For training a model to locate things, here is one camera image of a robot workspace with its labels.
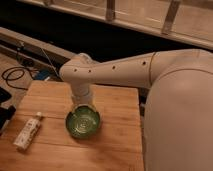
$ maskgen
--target black wall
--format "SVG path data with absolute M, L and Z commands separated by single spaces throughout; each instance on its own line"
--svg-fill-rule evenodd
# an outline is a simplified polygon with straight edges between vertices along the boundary
M 3 0 L 0 26 L 98 61 L 192 46 L 20 2 Z

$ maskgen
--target green bowl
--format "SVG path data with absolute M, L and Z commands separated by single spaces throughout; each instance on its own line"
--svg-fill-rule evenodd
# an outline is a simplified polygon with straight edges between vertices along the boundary
M 75 138 L 89 138 L 97 132 L 99 127 L 99 113 L 87 105 L 77 107 L 66 118 L 66 128 Z

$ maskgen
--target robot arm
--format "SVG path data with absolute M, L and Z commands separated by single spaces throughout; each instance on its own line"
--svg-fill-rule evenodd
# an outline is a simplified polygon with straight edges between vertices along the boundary
M 145 167 L 149 171 L 213 170 L 213 54 L 178 50 L 93 63 L 79 54 L 60 70 L 76 105 L 92 103 L 90 83 L 150 88 Z
M 91 83 L 150 88 L 176 59 L 198 53 L 199 50 L 166 51 L 104 63 L 94 63 L 82 53 L 62 66 L 60 76 L 71 85 L 76 105 L 92 104 Z

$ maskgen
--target metal bar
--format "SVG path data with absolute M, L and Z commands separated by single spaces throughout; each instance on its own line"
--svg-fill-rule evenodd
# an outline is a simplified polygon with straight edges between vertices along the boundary
M 107 0 L 106 20 L 113 21 L 115 19 L 115 0 Z
M 180 7 L 181 0 L 172 0 L 166 15 L 166 19 L 162 28 L 163 34 L 169 34 L 172 30 L 177 11 Z

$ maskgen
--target wooden cutting board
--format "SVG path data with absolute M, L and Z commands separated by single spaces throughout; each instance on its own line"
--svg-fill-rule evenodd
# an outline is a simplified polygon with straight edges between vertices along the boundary
M 92 86 L 101 128 L 87 140 L 70 137 L 65 118 L 72 108 L 69 85 L 33 81 L 0 138 L 0 171 L 143 171 L 138 92 L 134 88 Z M 13 145 L 29 118 L 44 119 L 25 153 Z

